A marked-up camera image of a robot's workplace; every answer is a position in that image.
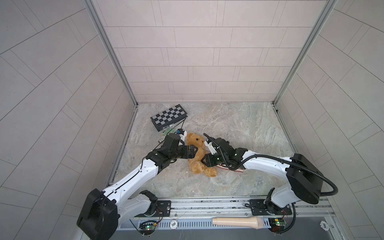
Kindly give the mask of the brown teddy bear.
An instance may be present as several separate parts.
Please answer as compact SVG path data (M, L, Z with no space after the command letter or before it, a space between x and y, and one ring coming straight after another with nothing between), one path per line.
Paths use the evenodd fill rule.
M218 175L217 169L215 169L214 167L209 168L202 163L202 159L206 155L206 146L204 143L205 142L204 137L195 133L188 133L186 140L187 140L188 146L194 145L195 147L198 148L198 151L195 157L193 159L188 159L190 171L197 175L204 174L209 178L216 177Z

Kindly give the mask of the red white striped sweater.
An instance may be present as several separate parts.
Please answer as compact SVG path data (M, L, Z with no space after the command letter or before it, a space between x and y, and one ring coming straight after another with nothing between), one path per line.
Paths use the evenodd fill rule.
M219 169L233 171L233 172L239 172L239 173L243 173L245 171L245 169L242 169L242 168L234 169L234 168L229 167L225 164L219 164L219 165L216 165L216 167Z

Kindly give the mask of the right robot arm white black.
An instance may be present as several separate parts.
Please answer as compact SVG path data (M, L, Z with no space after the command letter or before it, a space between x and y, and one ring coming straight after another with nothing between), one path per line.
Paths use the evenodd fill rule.
M223 165L231 171L257 170L279 176L287 183L272 188L261 208L271 215L280 215L283 208L298 201L316 205L319 203L323 185L322 175L303 155L278 158L257 154L245 148L234 149L222 138L214 139L207 134L205 141L210 153L202 163L208 167Z

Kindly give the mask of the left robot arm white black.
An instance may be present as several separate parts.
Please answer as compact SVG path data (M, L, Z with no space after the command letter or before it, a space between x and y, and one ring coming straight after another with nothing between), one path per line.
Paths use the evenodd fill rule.
M187 146L184 137L169 134L163 145L148 153L141 164L117 183L100 191L92 190L86 197L77 226L91 240L108 240L117 228L138 215L152 216L158 198L150 191L133 194L147 181L177 159L193 159L198 147Z

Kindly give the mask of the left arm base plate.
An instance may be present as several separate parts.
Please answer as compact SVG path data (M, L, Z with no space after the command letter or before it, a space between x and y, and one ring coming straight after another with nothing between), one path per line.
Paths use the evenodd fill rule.
M160 218L160 217L169 217L171 214L171 201L157 201L157 205L153 207L150 206L150 209L144 213L136 215L136 218Z

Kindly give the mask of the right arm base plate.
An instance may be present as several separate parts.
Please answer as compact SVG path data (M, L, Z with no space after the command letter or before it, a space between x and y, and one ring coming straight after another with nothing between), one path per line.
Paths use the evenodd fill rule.
M250 200L246 206L251 209L253 216L289 216L293 214L291 207L280 208L272 202L266 203L264 199Z

